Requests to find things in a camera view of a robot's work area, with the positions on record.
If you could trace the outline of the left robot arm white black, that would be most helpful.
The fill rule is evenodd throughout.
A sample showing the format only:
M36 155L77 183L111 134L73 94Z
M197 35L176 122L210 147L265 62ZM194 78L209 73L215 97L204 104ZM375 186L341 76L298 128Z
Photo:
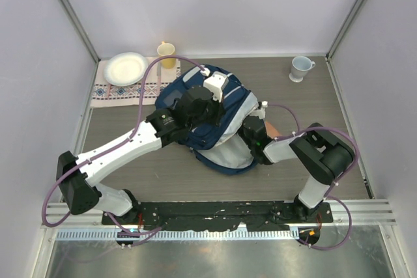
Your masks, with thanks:
M134 224L139 210L124 192L111 195L98 184L130 161L159 150L172 142L185 140L202 125L219 125L225 109L219 87L193 86L172 107L157 109L132 132L108 144L75 156L70 151L59 156L56 181L72 215L83 214L99 204L109 204L111 212L124 225Z

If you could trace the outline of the navy blue student backpack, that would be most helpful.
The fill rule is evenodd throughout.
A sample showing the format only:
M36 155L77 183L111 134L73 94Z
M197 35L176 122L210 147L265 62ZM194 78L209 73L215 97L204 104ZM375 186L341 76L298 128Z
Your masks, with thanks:
M225 115L218 127L203 124L192 129L186 138L177 143L188 147L197 160L222 174L241 174L253 169L257 162L250 149L238 135L244 119L258 107L258 99L231 72L205 65L211 74L221 73L228 78L223 88Z

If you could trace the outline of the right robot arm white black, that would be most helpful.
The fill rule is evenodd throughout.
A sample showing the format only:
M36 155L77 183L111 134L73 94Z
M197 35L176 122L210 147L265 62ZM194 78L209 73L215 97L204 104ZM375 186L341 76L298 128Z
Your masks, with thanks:
M332 186L357 162L357 152L339 137L337 131L312 124L304 131L273 138L267 134L266 123L258 117L245 118L238 135L243 139L254 160L272 165L284 160L298 159L309 178L289 208L272 215L283 220L310 222Z

